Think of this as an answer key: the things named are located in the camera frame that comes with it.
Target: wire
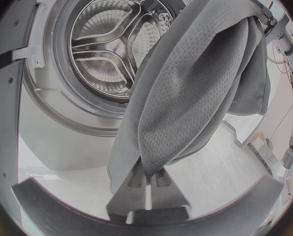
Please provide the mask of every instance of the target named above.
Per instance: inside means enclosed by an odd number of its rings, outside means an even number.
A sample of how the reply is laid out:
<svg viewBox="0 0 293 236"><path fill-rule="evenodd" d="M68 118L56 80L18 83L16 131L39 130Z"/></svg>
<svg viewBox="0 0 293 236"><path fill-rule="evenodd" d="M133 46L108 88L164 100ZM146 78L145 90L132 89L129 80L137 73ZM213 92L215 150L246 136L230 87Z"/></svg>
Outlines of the wire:
<svg viewBox="0 0 293 236"><path fill-rule="evenodd" d="M293 103L292 103L292 106L290 107L290 109L288 110L288 112L286 113L286 115L283 117L282 121L280 121L280 123L279 123L278 127L276 128L276 130L273 132L272 136L270 137L270 140L269 140L268 144L271 142L271 139L272 139L274 133L277 131L277 129L279 128L279 126L281 125L281 123L283 122L283 120L286 118L286 116L288 115L288 113L291 111L292 107L293 107ZM266 150L266 155L267 155L267 158L269 159L269 157L268 157L268 146L267 146L267 150Z"/></svg>
<svg viewBox="0 0 293 236"><path fill-rule="evenodd" d="M283 65L284 63L287 63L285 60L276 61L276 60L270 58L269 56L268 56L268 60L269 60L271 63L279 64L279 65Z"/></svg>
<svg viewBox="0 0 293 236"><path fill-rule="evenodd" d="M274 57L274 59L271 59L271 58L268 56L268 60L269 60L270 62L276 64L276 66L277 66L278 70L280 71L280 73L282 73L282 74L288 74L289 71L286 71L286 72L284 73L284 72L282 72L282 71L280 70L280 68L279 68L279 66L278 66L278 64L280 64L280 65L284 64L284 66L285 66L285 64L288 63L288 62L287 62L284 58L283 58L283 61L277 61L277 60L276 60L276 56L275 56L275 54L274 54L274 44L273 44L273 43L272 43L272 53L273 53L273 57Z"/></svg>

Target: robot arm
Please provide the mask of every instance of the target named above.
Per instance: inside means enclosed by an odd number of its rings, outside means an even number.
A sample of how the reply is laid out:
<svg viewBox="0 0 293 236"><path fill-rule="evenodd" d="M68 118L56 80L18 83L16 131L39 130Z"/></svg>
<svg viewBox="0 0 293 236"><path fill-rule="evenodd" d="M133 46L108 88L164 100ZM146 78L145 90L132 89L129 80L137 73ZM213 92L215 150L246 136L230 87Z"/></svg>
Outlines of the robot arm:
<svg viewBox="0 0 293 236"><path fill-rule="evenodd" d="M267 45L273 42L277 47L278 51L282 53L288 62L289 69L291 72L291 83L293 89L293 37L290 35L287 24L290 21L287 14L281 10L277 4L271 2L269 5L269 10L272 13L272 18L267 22L261 21L266 25L264 30ZM293 128L289 142L289 148L286 150L279 169L277 169L278 174L274 178L287 183L288 194L292 195L292 187L290 183L292 175L292 165L293 165Z"/></svg>

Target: gray fabric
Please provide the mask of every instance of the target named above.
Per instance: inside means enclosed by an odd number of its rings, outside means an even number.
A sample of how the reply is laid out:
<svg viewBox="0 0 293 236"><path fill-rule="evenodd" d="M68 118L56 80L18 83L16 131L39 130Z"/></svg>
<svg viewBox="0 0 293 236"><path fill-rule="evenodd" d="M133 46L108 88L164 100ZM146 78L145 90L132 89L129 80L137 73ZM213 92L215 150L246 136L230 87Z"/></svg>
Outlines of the gray fabric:
<svg viewBox="0 0 293 236"><path fill-rule="evenodd" d="M193 0L180 13L138 69L107 167L112 193L139 156L149 178L202 148L229 109L267 110L267 47L257 15L249 0Z"/></svg>

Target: small yellow object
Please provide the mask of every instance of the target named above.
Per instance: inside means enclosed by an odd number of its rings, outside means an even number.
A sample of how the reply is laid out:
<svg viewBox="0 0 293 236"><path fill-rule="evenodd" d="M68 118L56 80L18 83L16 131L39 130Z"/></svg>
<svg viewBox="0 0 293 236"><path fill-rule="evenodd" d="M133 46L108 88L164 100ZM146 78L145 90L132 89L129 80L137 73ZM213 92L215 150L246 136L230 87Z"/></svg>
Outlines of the small yellow object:
<svg viewBox="0 0 293 236"><path fill-rule="evenodd" d="M258 137L260 137L261 139L265 140L264 134L263 134L262 132L255 133L255 137L256 137L256 139L257 139Z"/></svg>

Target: metal bracket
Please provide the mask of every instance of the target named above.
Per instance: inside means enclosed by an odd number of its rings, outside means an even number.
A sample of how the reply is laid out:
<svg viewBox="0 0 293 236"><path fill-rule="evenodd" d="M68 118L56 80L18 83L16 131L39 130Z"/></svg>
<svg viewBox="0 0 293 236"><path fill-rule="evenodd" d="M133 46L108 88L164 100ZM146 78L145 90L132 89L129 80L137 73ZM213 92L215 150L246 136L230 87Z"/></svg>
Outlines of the metal bracket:
<svg viewBox="0 0 293 236"><path fill-rule="evenodd" d="M139 158L106 207L110 220L150 225L189 219L191 205L164 168L151 178L151 210L146 210L146 184Z"/></svg>
<svg viewBox="0 0 293 236"><path fill-rule="evenodd" d="M30 58L33 67L44 67L43 40L49 14L57 0L36 0L39 4L30 33L29 46L12 52L12 60Z"/></svg>

